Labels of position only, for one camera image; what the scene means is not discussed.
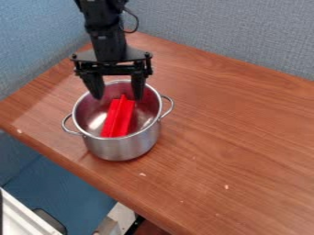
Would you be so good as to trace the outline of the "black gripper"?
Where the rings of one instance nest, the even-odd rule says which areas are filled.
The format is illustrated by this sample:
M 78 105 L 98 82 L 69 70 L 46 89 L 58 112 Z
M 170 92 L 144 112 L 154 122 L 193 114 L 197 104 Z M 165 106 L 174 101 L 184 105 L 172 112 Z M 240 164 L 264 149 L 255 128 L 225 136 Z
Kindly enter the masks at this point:
M 90 34 L 92 49 L 77 52 L 70 60 L 74 73 L 92 97 L 98 100 L 104 94 L 101 75 L 130 75 L 133 98 L 141 100 L 145 80 L 152 74 L 152 54 L 126 45 L 121 29 L 105 35 Z

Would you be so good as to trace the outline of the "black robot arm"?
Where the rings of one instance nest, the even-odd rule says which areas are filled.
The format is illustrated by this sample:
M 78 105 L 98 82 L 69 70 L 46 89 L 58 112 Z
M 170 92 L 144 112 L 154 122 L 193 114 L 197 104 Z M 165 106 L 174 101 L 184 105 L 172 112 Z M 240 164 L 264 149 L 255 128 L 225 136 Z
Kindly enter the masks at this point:
M 74 73 L 81 78 L 89 94 L 97 100 L 104 96 L 105 75 L 130 77 L 134 100 L 141 100 L 145 79 L 153 73 L 152 53 L 126 45 L 126 31 L 121 14 L 128 0 L 74 0 L 84 16 L 84 29 L 89 35 L 92 49 L 76 52 L 69 59 Z

